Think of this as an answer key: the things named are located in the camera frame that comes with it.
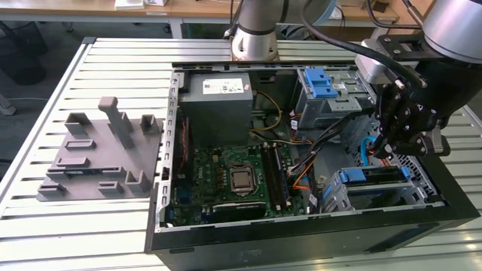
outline power supply label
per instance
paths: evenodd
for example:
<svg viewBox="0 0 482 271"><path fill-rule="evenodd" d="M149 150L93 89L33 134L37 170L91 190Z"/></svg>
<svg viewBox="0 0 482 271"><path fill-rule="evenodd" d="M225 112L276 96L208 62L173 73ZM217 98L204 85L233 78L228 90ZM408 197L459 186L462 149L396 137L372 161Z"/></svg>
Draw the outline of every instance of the power supply label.
<svg viewBox="0 0 482 271"><path fill-rule="evenodd" d="M243 80L240 78L207 79L203 81L203 94L232 94L243 92Z"/></svg>

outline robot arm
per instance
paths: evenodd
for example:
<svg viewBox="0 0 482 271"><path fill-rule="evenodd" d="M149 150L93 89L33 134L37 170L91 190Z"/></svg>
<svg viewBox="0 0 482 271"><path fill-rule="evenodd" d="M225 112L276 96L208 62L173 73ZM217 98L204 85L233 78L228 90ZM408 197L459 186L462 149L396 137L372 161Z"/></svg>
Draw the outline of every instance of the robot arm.
<svg viewBox="0 0 482 271"><path fill-rule="evenodd" d="M410 27L423 32L384 35L363 47L312 26L331 13L332 0L241 0L231 45L233 60L276 60L275 24L301 22L319 40L358 53L362 75L378 85L380 126L370 152L378 158L391 152L448 155L440 129L482 88L482 0L438 0L424 21L410 0L403 2L418 24Z"/></svg>
<svg viewBox="0 0 482 271"><path fill-rule="evenodd" d="M482 89L482 1L438 0L422 24L419 34L363 42L416 72L424 82L420 88L372 59L359 55L355 60L368 82L378 83L380 76L387 79L378 91L380 127L371 147L379 158L391 151L448 155L440 129Z"/></svg>
<svg viewBox="0 0 482 271"><path fill-rule="evenodd" d="M300 24L303 5L304 1L299 0L241 0L231 45L235 60L276 60L276 23ZM305 14L309 23L315 23L324 13L331 14L334 6L334 0L314 0Z"/></svg>

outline wooden desk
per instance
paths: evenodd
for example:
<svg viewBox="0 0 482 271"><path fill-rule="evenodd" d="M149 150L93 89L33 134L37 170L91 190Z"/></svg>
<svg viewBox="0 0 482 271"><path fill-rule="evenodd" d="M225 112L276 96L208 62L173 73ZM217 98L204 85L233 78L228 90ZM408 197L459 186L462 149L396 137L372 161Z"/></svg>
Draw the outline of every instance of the wooden desk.
<svg viewBox="0 0 482 271"><path fill-rule="evenodd" d="M172 2L145 5L143 10L115 10L115 0L0 0L0 14L148 16L147 12L161 12L169 16Z"/></svg>
<svg viewBox="0 0 482 271"><path fill-rule="evenodd" d="M115 10L113 3L115 0L0 0L0 20L168 23L173 38L183 38L183 23L228 23L228 1L169 0L165 6L145 5L143 10ZM347 27L374 27L366 10L343 7L343 13ZM399 18L390 8L384 13L375 12L375 16L386 23ZM339 23L339 19L328 19L322 25L336 27ZM378 28L374 35L384 33Z"/></svg>
<svg viewBox="0 0 482 271"><path fill-rule="evenodd" d="M359 7L342 7L346 20L370 21L368 13ZM229 17L229 2L220 2L215 0L173 0L172 17L201 17L201 18L228 18ZM382 21L396 21L398 14L388 7L384 13L375 12L375 17Z"/></svg>

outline motherboard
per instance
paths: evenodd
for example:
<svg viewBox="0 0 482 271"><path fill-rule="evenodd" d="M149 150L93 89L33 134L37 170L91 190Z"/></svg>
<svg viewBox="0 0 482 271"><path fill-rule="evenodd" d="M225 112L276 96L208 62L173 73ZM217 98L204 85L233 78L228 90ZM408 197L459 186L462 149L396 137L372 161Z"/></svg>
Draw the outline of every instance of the motherboard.
<svg viewBox="0 0 482 271"><path fill-rule="evenodd" d="M284 176L291 165L283 144L196 148L192 184L173 192L176 226L301 215L301 196Z"/></svg>

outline black trash bin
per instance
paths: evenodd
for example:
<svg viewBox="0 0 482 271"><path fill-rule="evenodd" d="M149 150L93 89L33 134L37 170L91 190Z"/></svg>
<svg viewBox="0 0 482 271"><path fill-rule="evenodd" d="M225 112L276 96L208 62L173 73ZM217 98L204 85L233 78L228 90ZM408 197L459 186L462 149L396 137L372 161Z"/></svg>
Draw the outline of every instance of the black trash bin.
<svg viewBox="0 0 482 271"><path fill-rule="evenodd" d="M18 85L32 85L45 78L45 70L36 57L41 50L33 50L32 44L20 36L0 31L0 69Z"/></svg>
<svg viewBox="0 0 482 271"><path fill-rule="evenodd" d="M24 48L21 48L21 50L25 54L33 56L45 54L48 48L34 22L6 21L4 24L10 28L16 35L16 38L18 39L17 43L22 43Z"/></svg>

